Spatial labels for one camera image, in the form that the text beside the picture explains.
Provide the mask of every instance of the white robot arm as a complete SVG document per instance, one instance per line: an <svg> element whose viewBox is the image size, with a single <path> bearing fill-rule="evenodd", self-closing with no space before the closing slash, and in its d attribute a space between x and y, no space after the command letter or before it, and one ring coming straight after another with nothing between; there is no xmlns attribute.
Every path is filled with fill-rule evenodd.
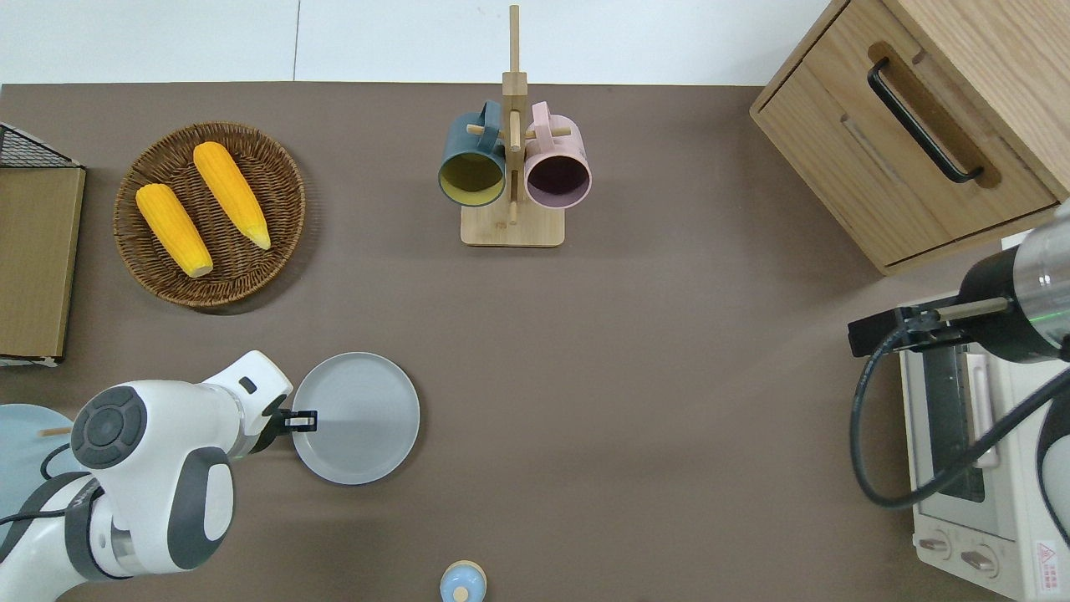
<svg viewBox="0 0 1070 602"><path fill-rule="evenodd" d="M71 434L89 474L46 481L24 505L46 516L14 523L0 543L0 602L202 565L233 518L230 460L274 436L265 428L292 390L250 352L197 385L139 381L97 395Z"/></svg>

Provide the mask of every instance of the mug handle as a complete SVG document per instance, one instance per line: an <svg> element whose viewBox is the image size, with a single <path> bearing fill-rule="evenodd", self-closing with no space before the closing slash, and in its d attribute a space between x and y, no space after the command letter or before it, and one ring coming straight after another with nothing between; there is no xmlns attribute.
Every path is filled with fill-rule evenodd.
<svg viewBox="0 0 1070 602"><path fill-rule="evenodd" d="M550 105L542 101L532 105L532 129L535 130L535 146L538 152L553 150L553 135L550 133Z"/></svg>
<svg viewBox="0 0 1070 602"><path fill-rule="evenodd" d="M476 149L489 154L494 150L498 134L502 130L502 105L494 101L484 103L483 111L479 112L479 124L483 125L483 134L479 134Z"/></svg>

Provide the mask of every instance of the mug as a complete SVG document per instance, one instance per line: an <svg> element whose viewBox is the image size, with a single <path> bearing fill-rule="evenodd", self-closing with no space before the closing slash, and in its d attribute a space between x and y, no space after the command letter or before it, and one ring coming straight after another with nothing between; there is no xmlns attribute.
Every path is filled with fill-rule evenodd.
<svg viewBox="0 0 1070 602"><path fill-rule="evenodd" d="M568 127L571 133L551 136L555 127ZM591 167L580 128L567 117L550 114L542 102L532 105L532 129L535 139L528 142L524 159L528 197L550 209L578 204L591 191Z"/></svg>
<svg viewBox="0 0 1070 602"><path fill-rule="evenodd" d="M482 125L483 134L468 126ZM439 167L439 186L450 200L464 206L483 206L505 190L505 145L498 138L502 105L487 101L480 112L465 112L454 120Z"/></svg>

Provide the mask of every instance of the wooden mug rack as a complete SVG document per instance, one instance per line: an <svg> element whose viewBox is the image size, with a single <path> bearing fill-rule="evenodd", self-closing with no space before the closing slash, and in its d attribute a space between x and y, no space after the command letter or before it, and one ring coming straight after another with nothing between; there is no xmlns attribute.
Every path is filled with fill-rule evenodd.
<svg viewBox="0 0 1070 602"><path fill-rule="evenodd" d="M524 140L528 129L528 74L520 71L520 6L509 6L509 71L502 74L502 130L505 142L505 191L484 206L461 207L461 241L472 246L552 247L565 242L565 211L549 209L528 197L523 188ZM478 125L469 132L482 134ZM554 136L568 135L567 127Z"/></svg>

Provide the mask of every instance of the wooden base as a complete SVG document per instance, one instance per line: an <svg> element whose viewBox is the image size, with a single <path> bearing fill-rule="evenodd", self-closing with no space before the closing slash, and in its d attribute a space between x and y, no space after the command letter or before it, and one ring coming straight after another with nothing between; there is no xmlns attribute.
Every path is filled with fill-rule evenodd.
<svg viewBox="0 0 1070 602"><path fill-rule="evenodd" d="M471 246L560 246L565 242L565 210L547 209L523 198L509 222L508 195L486 206L461 207L461 241Z"/></svg>

